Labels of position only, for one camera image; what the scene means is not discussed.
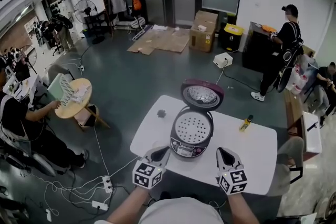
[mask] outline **white table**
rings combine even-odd
[[[33,102],[37,87],[39,85],[42,85],[41,78],[38,74],[33,73],[30,75],[28,79],[25,79],[24,81],[22,81],[22,85],[21,84],[19,85],[15,93],[12,93],[12,92],[5,92],[5,93],[13,96],[17,100],[29,94],[30,102],[28,104],[28,107],[31,108],[33,107],[32,102]]]
[[[152,106],[136,132],[131,152],[139,156],[153,147],[170,145],[170,132],[175,117],[185,106],[181,100],[161,96]],[[159,118],[158,110],[166,116]],[[242,120],[212,112],[214,134],[205,152],[196,158],[186,159],[170,154],[166,168],[180,175],[218,186],[216,150],[226,147],[236,152],[245,165],[248,184],[245,192],[264,195],[272,182],[277,159],[277,133],[275,130],[252,123],[245,132],[240,132]]]

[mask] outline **white shirt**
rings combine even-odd
[[[223,224],[210,205],[188,197],[157,201],[140,218],[139,224]],[[112,224],[105,220],[94,224]]]

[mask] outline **rice cooker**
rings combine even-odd
[[[176,116],[170,136],[173,151],[186,158],[200,156],[208,147],[214,131],[210,111],[223,101],[224,91],[207,81],[187,79],[181,86],[185,106]]]

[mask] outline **backpack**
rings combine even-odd
[[[291,48],[288,48],[284,51],[282,58],[284,60],[286,68],[293,68],[299,55],[303,54],[303,40],[301,38],[301,34],[298,36],[295,24],[289,22],[289,25],[293,29],[295,40],[292,42]]]
[[[68,29],[72,29],[74,26],[67,17],[61,14],[56,14],[51,20],[54,20],[56,24],[62,23]]]

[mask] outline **round wooden table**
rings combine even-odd
[[[98,121],[100,121],[103,125],[105,125],[107,128],[110,128],[110,126],[103,121],[99,116],[97,116],[92,110],[88,108],[88,104],[92,95],[92,85],[91,82],[87,79],[81,78],[81,79],[75,79],[72,82],[70,82],[70,86],[76,91],[81,86],[89,86],[89,89],[87,90],[84,99],[81,103],[76,103],[73,101],[69,101],[67,106],[61,105],[59,108],[55,109],[56,115],[61,119],[70,119],[73,118],[75,121],[76,119],[74,116],[78,114],[82,109],[86,109],[90,112]]]

